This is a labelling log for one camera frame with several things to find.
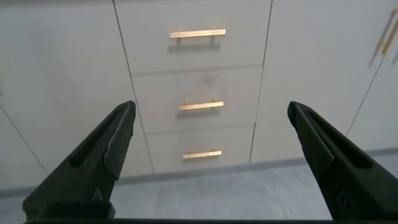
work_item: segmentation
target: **white cabinet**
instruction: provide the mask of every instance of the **white cabinet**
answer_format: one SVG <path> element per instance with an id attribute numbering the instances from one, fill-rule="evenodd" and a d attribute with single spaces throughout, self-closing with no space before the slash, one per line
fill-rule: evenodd
<path id="1" fill-rule="evenodd" d="M 0 3 L 0 104 L 47 172 L 135 101 L 112 1 Z M 139 113 L 122 175 L 150 174 Z"/>
<path id="2" fill-rule="evenodd" d="M 264 60 L 271 0 L 115 1 L 133 75 L 258 65 Z M 225 35 L 169 34 L 225 29 Z"/>
<path id="3" fill-rule="evenodd" d="M 0 108 L 0 190 L 36 186 L 45 177 L 43 168 Z"/>
<path id="4" fill-rule="evenodd" d="M 348 138 L 363 150 L 398 147 L 397 36 L 366 94 Z"/>
<path id="5" fill-rule="evenodd" d="M 290 101 L 348 133 L 381 63 L 377 46 L 396 2 L 272 3 L 251 162 L 303 156 L 287 117 Z"/>
<path id="6" fill-rule="evenodd" d="M 253 125 L 148 134 L 155 173 L 248 164 Z M 183 158 L 206 152 L 217 156 Z"/>
<path id="7" fill-rule="evenodd" d="M 261 72 L 260 67 L 133 77 L 145 132 L 253 125 Z M 223 106 L 178 110 L 212 101 Z"/>

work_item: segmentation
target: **cabinet door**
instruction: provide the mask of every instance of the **cabinet door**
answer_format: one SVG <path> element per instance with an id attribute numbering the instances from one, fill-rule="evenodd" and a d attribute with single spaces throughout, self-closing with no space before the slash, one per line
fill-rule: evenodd
<path id="1" fill-rule="evenodd" d="M 0 21 L 0 104 L 51 172 L 135 101 L 113 3 L 7 1 Z M 139 114 L 122 173 L 152 173 Z"/>
<path id="2" fill-rule="evenodd" d="M 0 190 L 33 187 L 45 177 L 43 168 L 0 109 Z"/>
<path id="3" fill-rule="evenodd" d="M 395 37 L 348 133 L 363 150 L 398 147 L 397 60 L 398 37 Z"/>
<path id="4" fill-rule="evenodd" d="M 290 101 L 343 134 L 381 63 L 378 42 L 393 1 L 274 1 L 251 161 L 302 157 Z"/>

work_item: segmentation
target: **drawer handle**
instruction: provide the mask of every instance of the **drawer handle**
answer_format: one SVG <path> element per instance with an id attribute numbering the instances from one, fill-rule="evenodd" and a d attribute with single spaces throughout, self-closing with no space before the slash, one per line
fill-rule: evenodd
<path id="1" fill-rule="evenodd" d="M 394 15 L 395 13 L 398 13 L 398 8 L 395 8 L 393 10 L 392 15 Z M 392 40 L 394 40 L 394 37 L 397 34 L 397 31 L 398 31 L 398 18 L 396 20 L 396 23 L 392 27 L 392 31 L 390 33 L 390 36 L 387 39 L 387 42 L 384 44 L 383 51 L 381 52 L 383 55 L 387 54 L 388 49 L 390 48 L 390 45 L 392 43 Z"/>
<path id="2" fill-rule="evenodd" d="M 201 152 L 201 153 L 191 153 L 188 152 L 188 154 L 183 155 L 184 159 L 193 159 L 193 158 L 199 158 L 199 157 L 210 157 L 210 156 L 219 156 L 221 155 L 221 151 L 215 151 L 214 149 L 211 150 L 211 152 Z"/>
<path id="3" fill-rule="evenodd" d="M 178 107 L 179 111 L 184 111 L 184 110 L 196 110 L 196 109 L 203 109 L 203 108 L 214 108 L 214 107 L 220 107 L 224 106 L 224 101 L 220 102 L 211 102 L 211 103 L 200 103 L 197 105 L 182 105 Z"/>
<path id="4" fill-rule="evenodd" d="M 217 35 L 225 35 L 226 30 L 198 30 L 186 32 L 173 32 L 170 33 L 170 39 L 186 38 L 186 37 L 213 37 Z"/>

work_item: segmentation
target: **floor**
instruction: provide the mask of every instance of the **floor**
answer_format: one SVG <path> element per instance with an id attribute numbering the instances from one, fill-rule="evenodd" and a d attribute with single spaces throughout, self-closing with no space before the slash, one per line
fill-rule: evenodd
<path id="1" fill-rule="evenodd" d="M 398 177 L 398 155 L 375 160 Z M 24 197 L 0 200 L 2 223 L 23 223 Z M 323 219 L 331 216 L 308 166 L 120 185 L 116 218 Z"/>

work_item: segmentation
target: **drawer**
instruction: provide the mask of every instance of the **drawer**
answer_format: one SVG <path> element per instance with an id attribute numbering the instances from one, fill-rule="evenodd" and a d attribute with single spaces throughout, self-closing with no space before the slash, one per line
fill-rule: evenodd
<path id="1" fill-rule="evenodd" d="M 262 65 L 271 0 L 115 0 L 133 75 Z M 225 35 L 171 39 L 170 33 L 225 29 Z"/>
<path id="2" fill-rule="evenodd" d="M 262 68 L 133 77 L 146 133 L 251 124 L 256 120 Z M 179 111 L 184 104 L 224 106 Z"/>
<path id="3" fill-rule="evenodd" d="M 254 125 L 178 133 L 148 134 L 155 173 L 248 164 Z M 184 159 L 198 153 L 221 155 Z"/>

